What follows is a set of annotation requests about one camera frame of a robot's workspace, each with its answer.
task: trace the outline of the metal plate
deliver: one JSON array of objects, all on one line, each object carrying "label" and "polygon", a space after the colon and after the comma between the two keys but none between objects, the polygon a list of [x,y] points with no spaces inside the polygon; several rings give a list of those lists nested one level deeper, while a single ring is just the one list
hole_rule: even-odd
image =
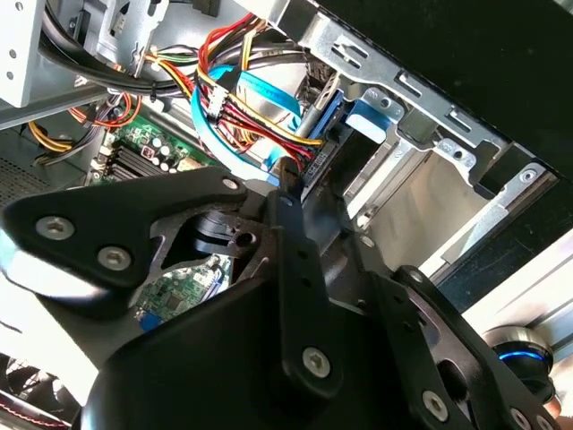
[{"label": "metal plate", "polygon": [[30,100],[44,0],[5,0],[0,6],[0,99],[21,108]]}]

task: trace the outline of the blue led light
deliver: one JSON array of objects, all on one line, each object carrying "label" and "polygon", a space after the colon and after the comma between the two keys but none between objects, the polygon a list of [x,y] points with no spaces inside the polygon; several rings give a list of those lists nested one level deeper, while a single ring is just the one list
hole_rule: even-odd
[{"label": "blue led light", "polygon": [[500,360],[503,361],[506,358],[510,357],[531,357],[535,358],[536,360],[543,361],[543,357],[541,357],[539,354],[535,354],[534,352],[528,352],[528,351],[515,351],[515,352],[509,352],[507,354],[501,354]]}]

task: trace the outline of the vent grille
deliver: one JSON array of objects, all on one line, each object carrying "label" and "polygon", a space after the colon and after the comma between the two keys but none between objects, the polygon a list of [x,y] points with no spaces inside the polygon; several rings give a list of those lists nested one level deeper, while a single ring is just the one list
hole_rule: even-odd
[{"label": "vent grille", "polygon": [[0,157],[0,207],[26,195],[44,193],[49,184]]}]

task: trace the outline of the small circuit board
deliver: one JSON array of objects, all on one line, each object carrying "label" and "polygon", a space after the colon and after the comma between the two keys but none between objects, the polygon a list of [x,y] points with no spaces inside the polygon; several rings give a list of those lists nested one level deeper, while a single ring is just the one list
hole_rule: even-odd
[{"label": "small circuit board", "polygon": [[228,257],[213,255],[201,266],[171,271],[144,287],[136,303],[141,327],[152,329],[227,288],[230,267]]}]

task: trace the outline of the bolt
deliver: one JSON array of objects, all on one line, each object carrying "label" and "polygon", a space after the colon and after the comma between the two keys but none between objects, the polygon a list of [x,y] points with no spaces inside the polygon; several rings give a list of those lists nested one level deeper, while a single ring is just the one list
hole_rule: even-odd
[{"label": "bolt", "polygon": [[521,179],[521,182],[529,184],[535,179],[536,176],[537,172],[532,168],[529,168],[519,176],[519,179]]},{"label": "bolt", "polygon": [[311,374],[324,379],[330,374],[330,361],[322,351],[308,347],[303,351],[303,363]]},{"label": "bolt", "polygon": [[368,221],[370,221],[370,217],[368,215],[366,214],[360,215],[356,219],[356,225],[358,226],[358,228],[365,228],[366,225],[368,224]]},{"label": "bolt", "polygon": [[106,246],[98,253],[99,264],[111,271],[124,271],[132,264],[132,257],[118,246]]},{"label": "bolt", "polygon": [[374,248],[376,246],[376,244],[374,244],[374,241],[370,239],[368,236],[362,236],[361,240],[362,243],[368,246],[369,248]]},{"label": "bolt", "polygon": [[531,430],[531,424],[529,424],[529,421],[527,421],[527,418],[521,413],[521,411],[511,408],[511,416],[515,419],[517,425],[523,430]]},{"label": "bolt", "polygon": [[410,271],[410,276],[416,282],[423,282],[423,276],[419,271]]},{"label": "bolt", "polygon": [[39,235],[50,240],[65,240],[75,233],[72,222],[61,217],[45,217],[36,223],[36,231]]},{"label": "bolt", "polygon": [[223,184],[232,190],[237,190],[239,188],[239,184],[232,179],[225,178],[223,179]]},{"label": "bolt", "polygon": [[441,423],[448,419],[448,408],[441,397],[433,391],[424,391],[422,393],[423,405],[430,411],[434,417]]},{"label": "bolt", "polygon": [[542,428],[542,430],[553,430],[553,427],[551,424],[549,424],[549,421],[547,421],[541,415],[537,416],[537,424]]},{"label": "bolt", "polygon": [[286,206],[292,206],[293,205],[293,202],[288,197],[285,197],[284,195],[280,196],[280,201],[282,201]]}]

